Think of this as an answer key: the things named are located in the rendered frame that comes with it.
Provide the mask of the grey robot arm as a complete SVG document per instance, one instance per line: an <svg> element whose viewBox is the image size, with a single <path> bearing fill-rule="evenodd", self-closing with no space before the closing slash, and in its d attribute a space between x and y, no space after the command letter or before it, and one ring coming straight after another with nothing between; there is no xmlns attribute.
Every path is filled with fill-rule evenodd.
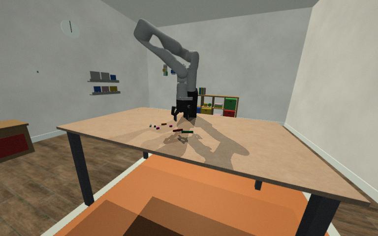
<svg viewBox="0 0 378 236"><path fill-rule="evenodd" d="M177 74L177 100L193 100L188 97L188 92L196 91L196 77L199 64L199 53L187 50L174 38L160 31L154 25L144 19L139 19L134 30L135 38L146 48L156 54L168 67ZM150 39L152 35L159 38L164 48L154 46ZM190 67L185 67L175 57L179 56L190 62Z"/></svg>

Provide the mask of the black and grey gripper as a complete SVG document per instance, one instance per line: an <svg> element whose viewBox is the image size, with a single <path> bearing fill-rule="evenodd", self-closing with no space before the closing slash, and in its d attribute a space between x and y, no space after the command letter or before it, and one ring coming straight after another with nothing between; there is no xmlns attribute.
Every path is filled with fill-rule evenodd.
<svg viewBox="0 0 378 236"><path fill-rule="evenodd" d="M191 105L188 105L187 100L176 100L176 107L172 106L171 115L174 116L174 120L177 121L177 114L185 112L186 113L186 120L189 119L189 114L191 114ZM187 110L188 108L188 110ZM176 111L175 111L176 109Z"/></svg>

